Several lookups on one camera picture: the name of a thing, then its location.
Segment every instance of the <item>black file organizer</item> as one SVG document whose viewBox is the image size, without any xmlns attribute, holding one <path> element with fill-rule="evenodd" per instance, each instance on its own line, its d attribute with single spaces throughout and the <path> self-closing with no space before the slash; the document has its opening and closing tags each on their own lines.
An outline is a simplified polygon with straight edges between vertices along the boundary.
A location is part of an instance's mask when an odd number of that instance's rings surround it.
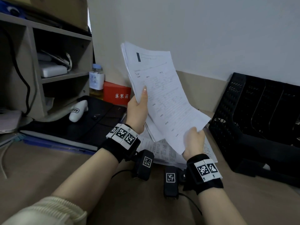
<svg viewBox="0 0 300 225">
<path fill-rule="evenodd" d="M 235 72 L 209 130 L 234 172 L 300 187 L 299 115 L 299 86 Z"/>
</svg>

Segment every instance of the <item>cream sweater sleeve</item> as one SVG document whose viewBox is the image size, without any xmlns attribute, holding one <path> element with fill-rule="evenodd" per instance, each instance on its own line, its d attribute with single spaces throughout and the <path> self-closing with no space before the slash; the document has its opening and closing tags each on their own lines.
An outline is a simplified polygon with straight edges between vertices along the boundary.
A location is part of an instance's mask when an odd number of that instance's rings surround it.
<svg viewBox="0 0 300 225">
<path fill-rule="evenodd" d="M 24 208 L 2 225 L 85 225 L 87 212 L 59 197 L 45 197 Z"/>
</svg>

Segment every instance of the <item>forearm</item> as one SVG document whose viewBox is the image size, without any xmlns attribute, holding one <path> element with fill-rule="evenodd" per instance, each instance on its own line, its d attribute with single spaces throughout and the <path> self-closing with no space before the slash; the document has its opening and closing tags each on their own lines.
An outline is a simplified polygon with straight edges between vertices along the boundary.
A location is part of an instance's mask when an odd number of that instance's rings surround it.
<svg viewBox="0 0 300 225">
<path fill-rule="evenodd" d="M 52 194 L 66 199 L 87 212 L 95 207 L 118 166 L 117 159 L 101 148 Z"/>
<path fill-rule="evenodd" d="M 246 224 L 224 189 L 207 189 L 199 193 L 198 198 L 206 224 Z"/>
</svg>

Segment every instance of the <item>red box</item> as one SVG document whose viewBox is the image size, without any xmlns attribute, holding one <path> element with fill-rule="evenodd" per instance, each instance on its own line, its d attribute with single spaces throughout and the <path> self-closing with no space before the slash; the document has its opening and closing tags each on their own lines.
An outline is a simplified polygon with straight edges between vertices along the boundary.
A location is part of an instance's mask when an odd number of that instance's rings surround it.
<svg viewBox="0 0 300 225">
<path fill-rule="evenodd" d="M 115 105 L 127 105 L 130 101 L 131 88 L 104 81 L 103 100 Z"/>
</svg>

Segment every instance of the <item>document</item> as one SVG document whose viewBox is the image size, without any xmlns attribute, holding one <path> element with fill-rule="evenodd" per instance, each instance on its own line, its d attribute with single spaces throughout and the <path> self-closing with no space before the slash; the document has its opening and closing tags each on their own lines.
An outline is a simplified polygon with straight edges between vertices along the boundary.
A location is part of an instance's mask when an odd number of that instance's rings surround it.
<svg viewBox="0 0 300 225">
<path fill-rule="evenodd" d="M 183 167 L 186 165 L 186 160 L 179 155 L 174 149 L 167 143 L 166 140 L 160 140 L 158 142 L 153 142 L 148 131 L 145 129 L 142 134 L 138 136 L 141 141 L 137 151 L 142 151 L 144 149 L 153 152 L 154 154 L 154 162 L 160 163 L 160 161 L 173 162 L 173 166 Z M 212 147 L 210 146 L 207 138 L 205 137 L 203 152 L 208 155 L 213 162 L 217 163 L 218 160 L 216 155 L 212 151 Z"/>
<path fill-rule="evenodd" d="M 193 126 L 200 131 L 210 117 L 189 104 L 170 52 L 149 51 L 128 42 L 121 48 L 138 102 L 143 87 L 147 86 L 149 117 L 146 125 L 150 135 L 155 141 L 165 138 L 181 155 L 185 150 L 183 138 L 186 132 Z"/>
</svg>

